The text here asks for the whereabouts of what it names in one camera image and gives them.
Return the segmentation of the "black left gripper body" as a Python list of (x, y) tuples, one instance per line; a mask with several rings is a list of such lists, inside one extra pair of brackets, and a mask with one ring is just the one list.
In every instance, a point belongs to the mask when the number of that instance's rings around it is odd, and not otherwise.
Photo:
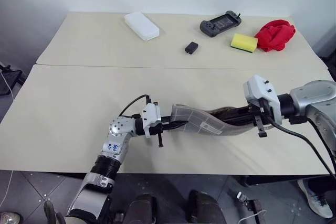
[(162, 133), (164, 131), (167, 131), (170, 129), (170, 124), (169, 123), (159, 123), (156, 126), (150, 127), (150, 135), (155, 136), (157, 135), (158, 137), (158, 146), (159, 148), (164, 147), (163, 145), (163, 140), (162, 140)]

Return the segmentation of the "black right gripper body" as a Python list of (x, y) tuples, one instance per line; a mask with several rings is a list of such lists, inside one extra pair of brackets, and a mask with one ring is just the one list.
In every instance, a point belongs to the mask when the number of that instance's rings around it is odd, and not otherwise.
[(264, 110), (264, 107), (259, 102), (255, 105), (252, 102), (248, 102), (249, 112), (252, 115), (253, 124), (258, 130), (259, 137), (267, 137), (266, 125), (269, 125), (268, 120), (269, 113)]

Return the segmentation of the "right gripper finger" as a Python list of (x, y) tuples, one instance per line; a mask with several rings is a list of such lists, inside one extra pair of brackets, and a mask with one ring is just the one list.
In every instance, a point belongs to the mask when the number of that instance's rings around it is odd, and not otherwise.
[(225, 123), (235, 125), (235, 126), (244, 126), (252, 125), (255, 126), (255, 117), (253, 115), (240, 115), (231, 118), (225, 119)]
[(235, 108), (232, 106), (226, 106), (225, 110), (227, 111), (227, 113), (248, 113), (249, 107), (243, 106), (243, 107)]

